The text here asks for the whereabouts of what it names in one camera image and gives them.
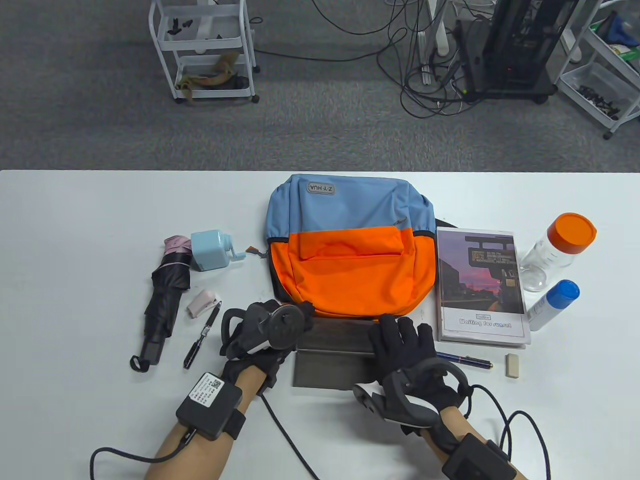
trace black glove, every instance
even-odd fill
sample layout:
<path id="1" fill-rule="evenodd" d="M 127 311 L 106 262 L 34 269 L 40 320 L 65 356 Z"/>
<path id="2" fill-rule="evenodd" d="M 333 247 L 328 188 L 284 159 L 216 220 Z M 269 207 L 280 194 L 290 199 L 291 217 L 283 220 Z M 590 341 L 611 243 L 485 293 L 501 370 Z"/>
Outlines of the black glove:
<path id="1" fill-rule="evenodd" d="M 369 329 L 369 339 L 376 355 L 377 380 L 380 385 L 383 378 L 391 372 L 410 368 L 426 358 L 436 357 L 430 325 L 418 325 L 416 333 L 413 321 L 409 317 L 401 317 L 396 322 L 391 315 L 381 316 L 380 323 Z M 457 407 L 461 402 L 460 395 L 445 385 L 442 378 L 445 374 L 446 372 L 434 370 L 425 372 L 417 379 L 415 387 L 408 394 L 426 400 L 438 412 L 449 406 Z"/>
<path id="2" fill-rule="evenodd" d="M 269 300 L 262 304 L 264 308 L 268 311 L 273 312 L 280 306 L 280 304 L 275 300 Z M 313 315 L 315 313 L 315 309 L 313 305 L 309 302 L 303 302 L 298 305 L 300 310 L 305 315 L 305 332 L 311 330 L 313 327 Z M 240 333 L 242 332 L 243 322 L 240 322 L 234 332 L 229 337 L 228 342 L 225 345 L 222 345 L 220 350 L 220 354 L 224 355 L 223 352 L 226 351 L 227 346 L 235 340 Z M 280 365 L 287 358 L 287 355 L 295 350 L 293 348 L 287 348 L 285 350 L 275 350 L 273 348 L 266 348 L 256 353 L 247 354 L 242 358 L 236 358 L 235 360 L 227 360 L 225 363 L 225 367 L 222 370 L 222 378 L 224 380 L 235 383 L 238 379 L 238 376 L 243 370 L 251 367 L 252 365 L 258 367 L 264 373 L 266 373 L 267 378 L 262 384 L 260 390 L 258 391 L 258 395 L 263 393 L 267 388 L 273 388 L 273 385 L 276 383 L 276 374 L 280 369 Z"/>

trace white storage rack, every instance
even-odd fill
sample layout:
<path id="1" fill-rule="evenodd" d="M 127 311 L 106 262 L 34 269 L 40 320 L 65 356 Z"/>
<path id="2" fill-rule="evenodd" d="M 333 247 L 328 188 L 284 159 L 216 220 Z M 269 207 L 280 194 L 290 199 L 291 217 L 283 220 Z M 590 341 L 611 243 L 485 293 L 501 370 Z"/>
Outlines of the white storage rack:
<path id="1" fill-rule="evenodd" d="M 155 28 L 155 13 L 160 13 L 160 23 Z M 178 19 L 182 31 L 176 35 L 169 34 L 173 27 L 173 19 Z M 192 20 L 190 26 L 182 24 Z M 149 31 L 160 62 L 162 63 L 166 80 L 171 88 L 173 99 L 177 103 L 185 101 L 184 94 L 176 89 L 176 85 L 185 74 L 211 75 L 212 67 L 219 60 L 219 54 L 209 51 L 238 51 L 235 69 L 238 74 L 249 79 L 249 86 L 241 90 L 219 90 L 202 88 L 193 91 L 194 99 L 219 99 L 248 97 L 253 103 L 258 103 L 260 97 L 255 94 L 253 74 L 260 72 L 255 63 L 253 52 L 253 37 L 249 25 L 249 14 L 246 1 L 239 0 L 233 4 L 217 4 L 215 0 L 198 0 L 198 5 L 163 6 L 162 0 L 152 0 L 149 9 Z M 164 59 L 163 52 L 173 52 L 177 65 L 175 79 L 172 78 Z M 179 55 L 179 52 L 190 54 Z"/>
<path id="2" fill-rule="evenodd" d="M 589 27 L 599 10 L 625 1 L 628 0 L 598 0 L 596 2 L 556 78 L 556 85 L 564 94 L 569 96 L 569 98 L 607 128 L 607 132 L 603 135 L 605 140 L 609 140 L 620 125 L 640 116 L 640 76 Z M 566 68 L 572 54 L 579 48 L 578 45 L 580 41 L 585 41 L 592 46 L 594 50 L 593 54 L 586 65 L 567 72 Z M 611 67 L 615 68 L 620 75 L 618 76 L 607 68 L 595 63 L 598 56 L 601 56 Z M 620 108 L 617 119 L 609 117 L 578 93 L 581 84 L 586 84 L 587 86 L 591 84 L 597 85 L 595 90 L 598 94 L 604 97 L 606 101 L 613 101 L 614 105 Z"/>

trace eraser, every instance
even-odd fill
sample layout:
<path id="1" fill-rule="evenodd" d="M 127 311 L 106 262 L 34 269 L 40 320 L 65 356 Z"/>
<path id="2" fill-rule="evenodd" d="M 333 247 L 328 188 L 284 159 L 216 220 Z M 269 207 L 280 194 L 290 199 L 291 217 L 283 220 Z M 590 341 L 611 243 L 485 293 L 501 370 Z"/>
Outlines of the eraser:
<path id="1" fill-rule="evenodd" d="M 209 290 L 203 290 L 196 295 L 196 298 L 189 304 L 187 310 L 189 310 L 192 318 L 198 318 L 202 312 L 213 307 L 217 301 L 216 294 Z"/>
<path id="2" fill-rule="evenodd" d="M 507 354 L 507 377 L 520 378 L 520 359 L 515 353 Z"/>

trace white table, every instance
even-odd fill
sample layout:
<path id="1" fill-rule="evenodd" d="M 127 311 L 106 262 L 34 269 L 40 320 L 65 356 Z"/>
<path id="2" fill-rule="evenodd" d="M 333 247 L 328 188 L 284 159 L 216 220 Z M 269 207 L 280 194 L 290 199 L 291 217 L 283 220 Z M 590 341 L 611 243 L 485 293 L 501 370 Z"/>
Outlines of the white table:
<path id="1" fill-rule="evenodd" d="M 410 180 L 436 216 L 461 227 L 512 230 L 528 248 L 563 211 L 598 227 L 595 244 L 572 266 L 581 298 L 519 352 L 519 380 L 504 376 L 506 350 L 439 344 L 440 351 L 487 358 L 492 371 L 463 367 L 511 412 L 537 420 L 556 479 L 637 477 L 640 413 L 634 174 L 375 173 Z M 0 172 L 0 449 L 11 480 L 88 478 L 91 452 L 103 445 L 153 456 L 174 412 L 202 372 L 218 371 L 219 330 L 191 370 L 182 359 L 204 319 L 180 310 L 160 364 L 133 372 L 140 350 L 150 274 L 174 234 L 220 228 L 236 246 L 264 247 L 269 194 L 288 172 Z M 186 306 L 201 288 L 225 306 L 271 297 L 264 260 L 192 273 Z M 434 321 L 430 295 L 413 315 Z M 414 436 L 373 418 L 350 392 L 291 387 L 292 360 L 268 392 L 279 415 L 323 480 L 413 480 L 442 476 Z M 491 402 L 474 397 L 473 425 L 500 429 Z M 513 460 L 543 479 L 541 449 L 526 420 L 513 428 Z M 106 455 L 98 479 L 140 478 L 146 465 Z M 231 479 L 305 479 L 266 410 L 254 402 L 223 475 Z"/>

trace black box device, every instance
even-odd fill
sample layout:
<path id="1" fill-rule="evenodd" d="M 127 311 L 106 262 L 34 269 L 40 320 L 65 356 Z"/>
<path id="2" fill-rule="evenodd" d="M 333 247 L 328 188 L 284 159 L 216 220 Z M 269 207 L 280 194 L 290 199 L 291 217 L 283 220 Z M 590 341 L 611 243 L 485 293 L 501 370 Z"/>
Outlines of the black box device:
<path id="1" fill-rule="evenodd" d="M 212 373 L 205 373 L 175 412 L 180 424 L 195 428 L 207 440 L 222 432 L 237 438 L 244 415 L 236 410 L 242 390 Z"/>

